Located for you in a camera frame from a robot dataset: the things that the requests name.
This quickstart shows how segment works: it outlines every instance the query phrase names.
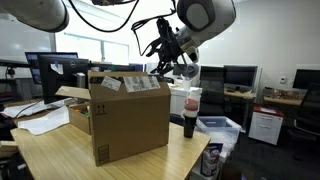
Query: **office floor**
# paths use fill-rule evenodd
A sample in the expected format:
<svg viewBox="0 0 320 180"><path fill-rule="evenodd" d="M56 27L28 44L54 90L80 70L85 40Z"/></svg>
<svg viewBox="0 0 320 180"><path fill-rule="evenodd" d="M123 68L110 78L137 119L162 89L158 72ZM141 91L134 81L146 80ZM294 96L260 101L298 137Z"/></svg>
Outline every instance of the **office floor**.
<svg viewBox="0 0 320 180"><path fill-rule="evenodd" d="M248 133L240 133L227 163L252 172L255 180L319 180L320 152L303 162L293 158L295 152L306 147L292 143L287 137L287 128L282 128L277 146L248 138Z"/></svg>

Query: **paper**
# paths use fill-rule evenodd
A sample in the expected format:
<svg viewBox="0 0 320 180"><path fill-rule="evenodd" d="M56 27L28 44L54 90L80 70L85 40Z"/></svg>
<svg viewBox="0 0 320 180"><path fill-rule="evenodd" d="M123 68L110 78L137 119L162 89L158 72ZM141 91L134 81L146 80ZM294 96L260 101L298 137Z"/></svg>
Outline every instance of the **paper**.
<svg viewBox="0 0 320 180"><path fill-rule="evenodd" d="M120 89L120 85L121 85L121 81L118 81L116 79L110 78L108 76L105 76L102 83L102 86L113 89L115 91L119 91Z"/></svg>
<svg viewBox="0 0 320 180"><path fill-rule="evenodd" d="M272 114L276 114L277 112L273 109L266 109L266 108L261 108L261 111L263 112L267 112L267 113L272 113Z"/></svg>
<svg viewBox="0 0 320 180"><path fill-rule="evenodd" d="M146 91L159 89L160 85L156 77L124 77L127 92Z"/></svg>
<svg viewBox="0 0 320 180"><path fill-rule="evenodd" d="M41 118L19 122L18 128L27 129L33 135L40 135L68 124L69 122L68 108L63 106Z"/></svg>
<svg viewBox="0 0 320 180"><path fill-rule="evenodd" d="M3 112L0 112L6 116L12 117L12 118L19 118L22 116L30 116L32 114L35 114L37 112L50 109L52 107L62 107L65 105L65 100L57 101L51 104L44 104L44 101L40 101L38 103L30 103L22 106L14 106L14 107L8 107L3 110Z"/></svg>
<svg viewBox="0 0 320 180"><path fill-rule="evenodd" d="M57 72L58 74L63 75L63 65L62 64L50 64L52 70Z"/></svg>

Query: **black office chair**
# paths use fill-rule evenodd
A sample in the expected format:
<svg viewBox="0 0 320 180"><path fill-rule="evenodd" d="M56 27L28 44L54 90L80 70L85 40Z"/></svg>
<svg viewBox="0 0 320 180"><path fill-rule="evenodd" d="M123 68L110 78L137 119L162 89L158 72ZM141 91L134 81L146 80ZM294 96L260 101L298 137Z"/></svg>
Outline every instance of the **black office chair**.
<svg viewBox="0 0 320 180"><path fill-rule="evenodd" d="M294 126L306 134L301 131L288 130L289 135L293 137L293 139L315 142L316 137L320 136L320 84L310 85L298 109ZM306 148L303 151L295 153L293 157L296 160L302 160L303 155L310 155L310 153L312 154L313 152L316 152L316 155L320 157L320 151L316 149L317 146Z"/></svg>
<svg viewBox="0 0 320 180"><path fill-rule="evenodd" d="M199 116L224 116L224 79L201 80Z"/></svg>

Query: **box flap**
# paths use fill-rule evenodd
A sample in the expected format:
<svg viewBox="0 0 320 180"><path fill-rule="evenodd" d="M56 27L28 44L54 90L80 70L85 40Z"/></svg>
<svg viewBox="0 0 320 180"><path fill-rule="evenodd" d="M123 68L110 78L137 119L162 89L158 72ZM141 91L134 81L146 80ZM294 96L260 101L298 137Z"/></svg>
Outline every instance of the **box flap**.
<svg viewBox="0 0 320 180"><path fill-rule="evenodd" d="M82 99L91 99L90 92L88 89L69 87L69 86L61 86L56 95L59 96L68 96L68 97L76 97Z"/></svg>
<svg viewBox="0 0 320 180"><path fill-rule="evenodd" d="M103 86L105 77L110 77L117 83L117 88L108 85ZM102 72L89 73L89 83L92 100L113 100L113 99L131 99L150 96L170 96L171 92L167 82L163 77L157 77L159 88L151 90L143 90L136 92L128 92L125 79L126 77L148 77L147 73L141 72Z"/></svg>

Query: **desk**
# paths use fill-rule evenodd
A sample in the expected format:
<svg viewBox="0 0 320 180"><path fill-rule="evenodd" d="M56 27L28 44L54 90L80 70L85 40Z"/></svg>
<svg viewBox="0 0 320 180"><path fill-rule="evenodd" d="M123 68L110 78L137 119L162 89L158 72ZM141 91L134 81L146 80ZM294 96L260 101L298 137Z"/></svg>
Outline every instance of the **desk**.
<svg viewBox="0 0 320 180"><path fill-rule="evenodd" d="M276 98L270 98L270 97L263 97L264 101L266 102L273 102L278 104L286 104L286 105L292 105L292 106L300 106L302 100L296 100L296 99L276 99Z"/></svg>
<svg viewBox="0 0 320 180"><path fill-rule="evenodd" d="M40 136L11 134L35 179L185 179L210 141L198 132L184 138L170 123L167 146L96 167L91 136L71 124Z"/></svg>
<svg viewBox="0 0 320 180"><path fill-rule="evenodd" d="M256 95L254 93L241 93L239 91L235 91L235 92L228 92L228 91L224 91L224 95L225 96L231 96L231 97L238 97L238 98L243 98L245 103L246 103L246 107L244 110L244 118L243 118L243 122L241 125L241 132L245 133L247 131L247 121L248 121L248 115L249 115L249 104L250 101L254 100L254 98L256 97Z"/></svg>

